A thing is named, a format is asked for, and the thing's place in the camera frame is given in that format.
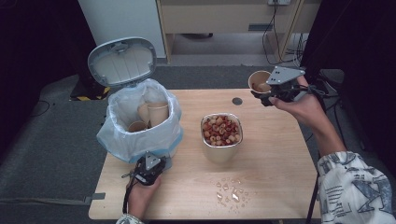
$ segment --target bowl of nuts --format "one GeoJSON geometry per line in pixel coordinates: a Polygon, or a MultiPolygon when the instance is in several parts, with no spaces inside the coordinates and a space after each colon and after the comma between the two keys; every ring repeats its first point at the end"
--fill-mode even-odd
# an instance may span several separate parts
{"type": "Polygon", "coordinates": [[[204,154],[214,163],[229,161],[236,154],[243,139],[239,118],[228,113],[204,116],[201,121],[201,135],[204,154]]]}

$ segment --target finger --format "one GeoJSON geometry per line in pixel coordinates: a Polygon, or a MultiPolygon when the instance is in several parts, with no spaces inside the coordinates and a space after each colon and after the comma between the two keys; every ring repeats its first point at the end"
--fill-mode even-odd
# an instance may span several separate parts
{"type": "Polygon", "coordinates": [[[161,185],[161,182],[163,181],[163,175],[159,175],[158,177],[157,177],[157,179],[155,180],[155,182],[154,182],[154,187],[155,188],[158,188],[160,185],[161,185]]]}
{"type": "Polygon", "coordinates": [[[308,82],[306,81],[306,79],[305,79],[305,77],[304,76],[299,76],[299,77],[297,77],[296,78],[297,79],[297,82],[300,84],[300,85],[303,85],[303,86],[308,86],[308,82]]]}
{"type": "Polygon", "coordinates": [[[294,102],[286,103],[278,98],[275,97],[269,97],[268,100],[278,109],[284,110],[286,112],[292,112],[293,110],[293,105],[295,104],[294,102]]]}
{"type": "Polygon", "coordinates": [[[268,100],[273,104],[276,108],[284,110],[283,108],[285,107],[286,103],[276,97],[269,97],[268,100]]]}

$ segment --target black cable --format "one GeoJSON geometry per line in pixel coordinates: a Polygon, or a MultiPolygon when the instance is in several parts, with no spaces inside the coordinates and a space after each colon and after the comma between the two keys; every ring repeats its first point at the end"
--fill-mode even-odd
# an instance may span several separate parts
{"type": "Polygon", "coordinates": [[[324,91],[320,91],[316,88],[316,86],[314,85],[308,85],[307,87],[304,85],[299,85],[300,87],[305,88],[306,91],[308,91],[308,93],[314,93],[317,94],[316,96],[319,97],[321,99],[321,97],[323,96],[327,96],[327,94],[324,91]]]}
{"type": "Polygon", "coordinates": [[[128,199],[129,199],[129,194],[131,194],[132,188],[134,187],[134,175],[131,177],[131,184],[128,186],[128,189],[125,191],[125,196],[124,196],[124,202],[122,206],[122,213],[126,214],[128,213],[127,208],[128,208],[128,199]]]}
{"type": "Polygon", "coordinates": [[[74,205],[74,206],[89,206],[91,201],[78,201],[69,199],[53,199],[53,198],[13,198],[13,199],[0,199],[0,204],[19,204],[19,203],[39,203],[39,204],[57,204],[57,205],[74,205]]]}
{"type": "Polygon", "coordinates": [[[297,61],[299,62],[299,65],[301,63],[301,59],[303,58],[303,54],[304,54],[304,43],[306,43],[306,40],[303,41],[303,34],[300,35],[300,40],[299,40],[299,44],[298,44],[298,51],[297,51],[297,61]]]}
{"type": "Polygon", "coordinates": [[[303,52],[302,41],[303,41],[303,34],[300,34],[299,41],[298,41],[298,44],[297,44],[297,49],[287,49],[287,50],[292,51],[292,53],[294,53],[294,52],[303,52]]]}
{"type": "Polygon", "coordinates": [[[47,101],[40,100],[40,101],[38,101],[38,102],[39,102],[39,103],[41,102],[41,103],[47,104],[47,108],[46,108],[43,112],[41,112],[41,113],[39,113],[39,114],[36,114],[36,115],[31,115],[30,117],[39,117],[39,116],[45,114],[45,113],[50,109],[50,103],[48,103],[47,101]]]}
{"type": "Polygon", "coordinates": [[[313,133],[311,133],[311,135],[309,135],[309,137],[306,138],[305,142],[309,141],[309,139],[311,139],[312,136],[314,136],[313,133]]]}
{"type": "Polygon", "coordinates": [[[330,110],[331,108],[333,108],[334,106],[336,106],[336,105],[338,104],[338,101],[340,101],[340,99],[337,99],[337,100],[335,101],[334,104],[332,104],[332,105],[330,105],[329,107],[327,107],[327,108],[326,108],[326,112],[327,112],[328,110],[330,110]]]}
{"type": "Polygon", "coordinates": [[[339,102],[340,102],[340,99],[338,99],[336,104],[334,104],[334,108],[333,108],[334,117],[335,117],[335,122],[337,123],[337,126],[338,126],[338,130],[340,131],[340,135],[341,135],[341,139],[343,140],[344,147],[347,147],[346,140],[345,140],[344,134],[343,134],[343,130],[341,129],[340,121],[338,120],[338,116],[337,116],[337,104],[339,102]]]}
{"type": "Polygon", "coordinates": [[[275,2],[275,6],[274,6],[274,21],[273,21],[273,24],[274,24],[274,33],[275,33],[275,38],[276,38],[276,43],[277,43],[277,48],[278,48],[278,51],[277,51],[277,56],[279,56],[279,60],[282,62],[282,63],[285,63],[285,61],[283,61],[283,59],[282,59],[282,57],[280,56],[280,52],[279,52],[279,40],[278,40],[278,38],[277,38],[277,33],[276,33],[276,25],[275,25],[275,15],[276,15],[276,12],[277,12],[277,1],[274,1],[275,2]]]}
{"type": "Polygon", "coordinates": [[[271,18],[270,23],[269,23],[268,26],[265,28],[264,34],[262,35],[262,48],[264,49],[265,58],[267,59],[267,62],[268,62],[269,64],[271,64],[271,65],[277,65],[277,64],[280,64],[280,63],[270,63],[270,60],[268,59],[268,53],[267,53],[267,50],[265,49],[265,45],[264,45],[264,38],[265,38],[265,35],[267,34],[268,28],[272,25],[273,20],[275,19],[275,15],[276,15],[276,11],[275,11],[275,13],[273,14],[273,17],[271,18]]]}

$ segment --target wooden table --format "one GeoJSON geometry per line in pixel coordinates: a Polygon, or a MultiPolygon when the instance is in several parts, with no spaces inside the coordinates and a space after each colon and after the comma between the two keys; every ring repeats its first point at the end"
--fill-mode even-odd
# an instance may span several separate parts
{"type": "MultiPolygon", "coordinates": [[[[183,140],[145,219],[306,218],[317,173],[293,116],[264,107],[248,89],[171,92],[181,105],[183,140]],[[235,97],[241,105],[233,104],[235,97]],[[219,112],[235,114],[244,135],[235,157],[223,165],[206,159],[200,134],[202,117],[219,112]]],[[[133,167],[107,154],[96,188],[106,197],[92,201],[90,218],[121,216],[129,181],[121,176],[133,167]]],[[[316,204],[313,218],[319,217],[316,204]]]]}

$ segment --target patterned sleeve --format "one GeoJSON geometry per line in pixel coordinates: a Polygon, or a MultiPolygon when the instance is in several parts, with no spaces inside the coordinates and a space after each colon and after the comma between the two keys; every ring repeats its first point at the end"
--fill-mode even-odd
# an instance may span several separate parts
{"type": "Polygon", "coordinates": [[[322,223],[396,223],[388,178],[350,151],[318,162],[322,223]]]}

